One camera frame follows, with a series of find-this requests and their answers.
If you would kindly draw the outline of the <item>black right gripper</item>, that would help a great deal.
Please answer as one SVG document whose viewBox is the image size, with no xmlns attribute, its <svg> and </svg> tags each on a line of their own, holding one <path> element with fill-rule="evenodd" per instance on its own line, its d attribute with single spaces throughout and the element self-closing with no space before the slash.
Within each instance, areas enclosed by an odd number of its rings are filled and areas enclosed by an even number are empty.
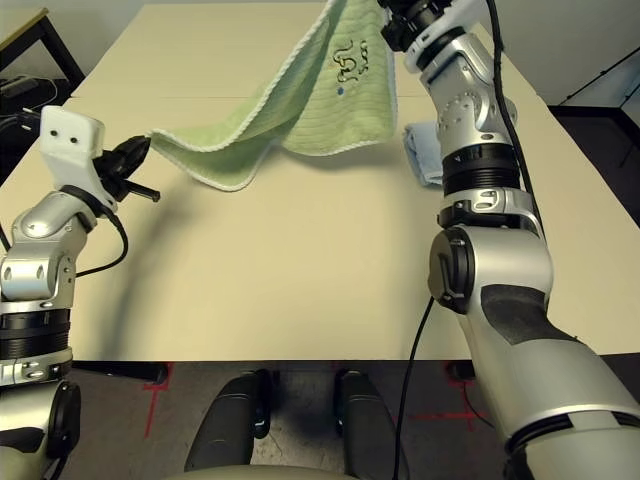
<svg viewBox="0 0 640 480">
<path fill-rule="evenodd" d="M 438 1 L 379 0 L 378 5 L 387 13 L 381 35 L 391 50 L 407 50 L 443 14 Z"/>
</svg>

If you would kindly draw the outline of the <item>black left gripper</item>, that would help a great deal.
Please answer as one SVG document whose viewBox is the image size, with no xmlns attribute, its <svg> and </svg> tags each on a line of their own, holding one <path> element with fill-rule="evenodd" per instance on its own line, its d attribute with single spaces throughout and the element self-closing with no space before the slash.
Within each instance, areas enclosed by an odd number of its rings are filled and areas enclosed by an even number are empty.
<svg viewBox="0 0 640 480">
<path fill-rule="evenodd" d="M 160 192 L 135 183 L 129 177 L 141 166 L 151 139 L 145 135 L 131 137 L 117 146 L 117 151 L 107 151 L 94 160 L 94 166 L 104 189 L 117 201 L 134 194 L 158 202 Z"/>
</svg>

